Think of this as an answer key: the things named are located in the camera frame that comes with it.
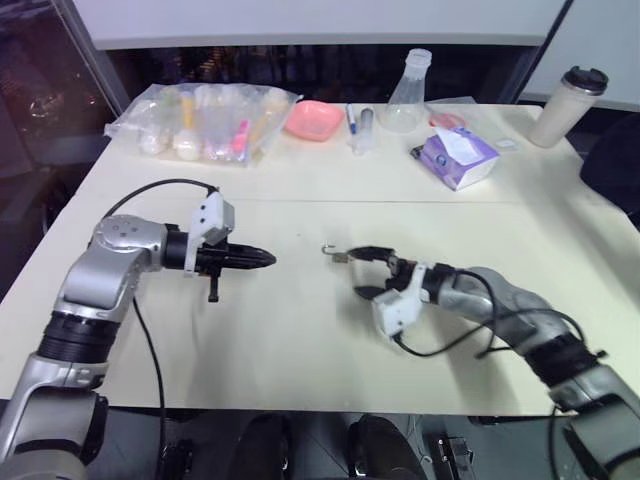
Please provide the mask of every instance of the purple box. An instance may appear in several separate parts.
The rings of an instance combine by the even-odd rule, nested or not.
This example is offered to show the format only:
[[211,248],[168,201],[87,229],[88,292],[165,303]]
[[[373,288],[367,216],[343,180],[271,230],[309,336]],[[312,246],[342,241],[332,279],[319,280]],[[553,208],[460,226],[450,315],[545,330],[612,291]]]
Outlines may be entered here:
[[499,156],[498,152],[464,127],[436,130],[439,134],[427,139],[420,161],[445,185],[452,190],[460,190],[489,174]]

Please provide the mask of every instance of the plastic bag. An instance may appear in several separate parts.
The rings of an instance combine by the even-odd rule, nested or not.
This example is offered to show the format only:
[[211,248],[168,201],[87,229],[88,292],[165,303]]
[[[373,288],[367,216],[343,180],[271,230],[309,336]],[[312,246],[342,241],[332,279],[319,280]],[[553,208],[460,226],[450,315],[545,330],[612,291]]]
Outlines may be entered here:
[[149,155],[173,149],[170,158],[248,164],[264,154],[301,98],[280,88],[248,84],[151,85],[105,135],[137,135]]

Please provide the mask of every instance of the pen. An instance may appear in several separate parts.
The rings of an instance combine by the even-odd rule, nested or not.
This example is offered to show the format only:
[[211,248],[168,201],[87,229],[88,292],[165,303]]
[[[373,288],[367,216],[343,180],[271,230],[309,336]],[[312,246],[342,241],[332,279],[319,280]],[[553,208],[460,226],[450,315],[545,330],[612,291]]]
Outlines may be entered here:
[[345,110],[347,112],[347,123],[349,124],[349,131],[351,132],[351,135],[355,135],[357,131],[357,127],[356,127],[356,116],[353,114],[353,105],[351,105],[350,103],[347,103]]

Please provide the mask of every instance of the white wall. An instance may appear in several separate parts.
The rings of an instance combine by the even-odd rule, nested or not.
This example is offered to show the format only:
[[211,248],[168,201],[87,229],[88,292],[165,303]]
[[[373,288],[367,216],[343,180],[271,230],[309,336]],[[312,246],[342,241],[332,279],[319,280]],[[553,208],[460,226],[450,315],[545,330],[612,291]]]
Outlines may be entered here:
[[562,0],[73,0],[97,49],[539,45]]
[[573,65],[609,76],[597,106],[640,111],[640,1],[576,0],[521,98],[546,100]]

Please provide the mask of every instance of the white cup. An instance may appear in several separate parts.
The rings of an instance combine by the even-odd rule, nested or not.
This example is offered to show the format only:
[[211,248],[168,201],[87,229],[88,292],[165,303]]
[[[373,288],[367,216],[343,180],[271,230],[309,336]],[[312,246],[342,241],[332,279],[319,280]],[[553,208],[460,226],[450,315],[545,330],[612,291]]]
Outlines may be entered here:
[[576,66],[565,73],[529,133],[529,141],[539,147],[553,147],[604,93],[608,81],[594,68],[580,70]]

